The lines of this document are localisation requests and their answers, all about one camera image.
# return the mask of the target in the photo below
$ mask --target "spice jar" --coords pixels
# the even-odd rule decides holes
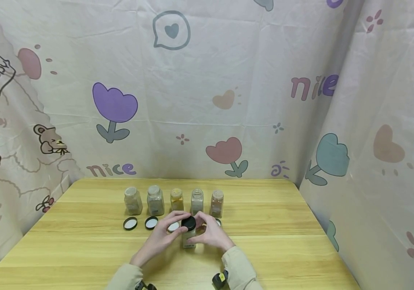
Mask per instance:
[[[141,195],[136,187],[128,187],[125,190],[124,202],[130,215],[138,215],[143,211],[143,202],[141,201]]]
[[[188,244],[188,239],[196,236],[196,219],[193,216],[188,217],[181,221],[181,226],[188,228],[187,232],[183,232],[182,241],[183,248],[195,248],[196,244]]]
[[[170,192],[170,204],[172,211],[184,211],[183,192],[179,188],[174,188]]]
[[[214,190],[210,201],[210,215],[214,218],[221,218],[223,215],[223,192]]]
[[[191,214],[194,216],[198,211],[204,211],[204,192],[201,189],[191,193]]]
[[[164,195],[160,187],[156,185],[149,187],[147,201],[149,215],[156,216],[165,213]]]

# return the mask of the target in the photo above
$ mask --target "person's left hand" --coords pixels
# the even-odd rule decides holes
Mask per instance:
[[[179,235],[188,231],[186,226],[180,226],[173,233],[167,234],[168,227],[190,216],[191,214],[186,211],[172,211],[160,220],[143,246],[131,258],[130,264],[141,268],[150,259],[162,253]]]

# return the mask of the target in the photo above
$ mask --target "sleeve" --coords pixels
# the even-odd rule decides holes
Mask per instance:
[[[143,272],[139,267],[125,264],[115,273],[106,290],[134,290],[142,280]]]
[[[240,248],[235,246],[226,251],[222,261],[228,271],[231,290],[263,290],[252,264]]]

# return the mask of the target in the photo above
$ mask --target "black lid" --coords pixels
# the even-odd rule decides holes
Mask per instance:
[[[155,220],[155,223],[151,223],[151,225],[148,225],[148,222],[150,222],[151,220]],[[155,226],[157,225],[159,219],[157,217],[148,217],[146,219],[146,221],[144,222],[144,226],[146,227],[146,229],[148,230],[153,230],[155,228]]]
[[[127,231],[133,230],[137,225],[138,225],[138,219],[136,217],[129,217],[123,222],[123,228],[126,229]]]
[[[192,231],[196,228],[196,219],[193,216],[190,216],[181,221],[181,226],[186,226],[188,231]]]

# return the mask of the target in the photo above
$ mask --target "finger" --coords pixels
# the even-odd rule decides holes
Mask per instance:
[[[188,228],[186,226],[180,226],[177,228],[173,233],[167,235],[167,240],[171,244],[179,235],[183,234],[183,232],[187,232]]]
[[[195,220],[196,220],[196,228],[200,227],[201,225],[203,225],[205,223],[205,220],[202,219],[201,217],[201,211],[198,211],[196,213],[196,215],[194,216]]]
[[[176,223],[176,222],[179,222],[180,220],[187,219],[190,216],[191,216],[190,213],[183,213],[181,215],[176,215],[174,217],[171,217],[170,219],[167,219],[167,220],[164,219],[163,223],[164,223],[164,226],[167,226],[168,227],[171,224]]]
[[[207,223],[207,225],[210,225],[212,223],[217,223],[217,221],[215,220],[215,218],[213,216],[211,216],[211,215],[208,215],[208,214],[203,213],[201,211],[198,211],[197,214],[199,214],[199,217],[201,217],[201,219],[203,219]]]
[[[186,242],[188,244],[203,244],[205,241],[205,234],[189,238]]]

